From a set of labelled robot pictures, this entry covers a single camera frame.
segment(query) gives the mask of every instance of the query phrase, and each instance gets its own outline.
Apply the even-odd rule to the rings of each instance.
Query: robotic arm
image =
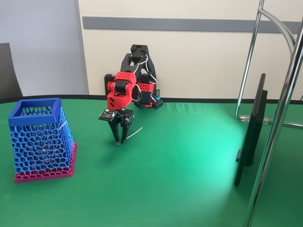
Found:
[[[128,132],[134,120],[132,110],[125,109],[132,101],[139,108],[153,107],[158,109],[163,105],[160,90],[156,89],[155,67],[149,56],[146,45],[132,45],[121,65],[121,71],[116,76],[106,75],[107,109],[99,119],[108,121],[118,145],[128,138]],[[119,138],[118,125],[122,126],[122,139]]]

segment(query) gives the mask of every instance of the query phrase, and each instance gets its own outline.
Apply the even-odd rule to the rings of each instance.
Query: gray wall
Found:
[[[24,96],[88,94],[77,7],[75,0],[0,0],[0,43],[10,43]]]

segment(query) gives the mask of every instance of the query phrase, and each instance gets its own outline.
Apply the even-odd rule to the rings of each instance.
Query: mesh basket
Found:
[[[71,167],[73,137],[59,98],[20,100],[9,128],[17,175]]]

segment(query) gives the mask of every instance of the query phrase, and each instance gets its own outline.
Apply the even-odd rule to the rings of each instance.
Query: table surface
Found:
[[[255,163],[233,186],[235,162],[248,124],[236,104],[165,103],[134,109],[123,145],[99,121],[106,102],[62,100],[78,144],[73,177],[14,183],[8,116],[0,104],[0,226],[241,227],[270,125],[264,125]],[[243,104],[241,114],[251,112]],[[266,116],[276,105],[268,104]],[[303,105],[288,121],[303,122]],[[303,226],[303,130],[284,127],[264,184],[253,227]]]

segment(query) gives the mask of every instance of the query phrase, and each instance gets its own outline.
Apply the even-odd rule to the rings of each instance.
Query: chrome stand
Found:
[[[286,112],[287,112],[287,109],[288,109],[288,106],[289,106],[289,103],[291,100],[291,96],[293,94],[295,83],[296,83],[298,75],[299,75],[302,60],[303,60],[303,20],[301,22],[298,37],[293,45],[293,41],[292,41],[293,36],[290,34],[288,29],[286,29],[286,27],[278,19],[276,19],[274,16],[272,16],[271,14],[269,14],[263,10],[263,8],[262,8],[263,3],[264,3],[264,0],[261,0],[259,9],[258,9],[256,26],[255,26],[253,38],[251,41],[249,57],[247,59],[245,72],[244,72],[244,76],[243,76],[243,81],[242,81],[242,85],[241,85],[241,90],[240,90],[240,94],[239,94],[239,100],[238,100],[237,110],[236,110],[237,118],[238,118],[238,110],[239,110],[242,95],[243,95],[243,89],[244,89],[244,85],[245,85],[245,81],[246,81],[246,77],[247,77],[247,71],[248,71],[248,68],[250,65],[250,59],[251,59],[251,55],[252,55],[253,45],[256,40],[256,33],[257,33],[261,14],[264,14],[265,16],[267,16],[281,30],[282,34],[285,36],[285,38],[287,40],[290,52],[292,54],[291,54],[291,60],[290,60],[289,68],[287,71],[286,79],[285,79],[285,82],[283,85],[282,93],[280,95],[280,99],[279,99],[279,102],[278,102],[278,105],[276,108],[275,117],[272,120],[272,126],[271,126],[270,133],[269,133],[269,136],[268,136],[268,139],[266,142],[266,146],[264,149],[263,157],[262,157],[261,164],[260,164],[260,167],[258,170],[254,188],[253,188],[253,191],[251,194],[251,198],[250,198],[247,214],[246,214],[246,217],[245,217],[245,220],[243,223],[243,227],[250,227],[252,224],[254,214],[256,211],[256,207],[257,207],[257,204],[259,201],[260,192],[262,191],[263,183],[264,183],[265,177],[267,175],[268,167],[270,165],[270,161],[273,156],[273,152],[275,150],[275,147],[276,147],[276,144],[278,141],[278,137],[280,135],[280,131],[281,131],[283,124],[302,127],[302,124],[284,122],[284,119],[285,119],[285,115],[286,115]]]
[[[251,42],[250,42],[250,49],[249,49],[249,53],[248,53],[247,60],[246,60],[245,70],[244,70],[244,74],[243,74],[243,79],[242,79],[240,92],[239,92],[239,97],[238,97],[238,102],[237,102],[237,107],[236,107],[236,113],[235,113],[236,119],[238,119],[240,121],[243,121],[243,122],[248,122],[249,121],[249,116],[248,115],[239,116],[239,109],[240,109],[240,105],[241,105],[241,101],[242,101],[242,97],[243,97],[243,93],[244,93],[244,88],[245,88],[245,83],[246,83],[248,71],[249,71],[249,68],[250,68],[251,57],[252,57],[252,53],[253,53],[256,38],[257,38],[258,27],[259,27],[261,15],[266,16],[281,31],[282,35],[284,36],[284,38],[287,42],[290,54],[292,54],[293,51],[294,51],[294,45],[295,45],[294,35],[289,31],[289,29],[278,18],[276,18],[274,15],[265,11],[263,9],[263,5],[264,5],[264,0],[260,0],[258,13],[257,13],[257,18],[256,18],[256,23],[255,23],[254,31],[252,33],[252,38],[251,38]],[[288,125],[288,126],[303,128],[303,124],[301,124],[301,123],[283,122],[283,124]]]

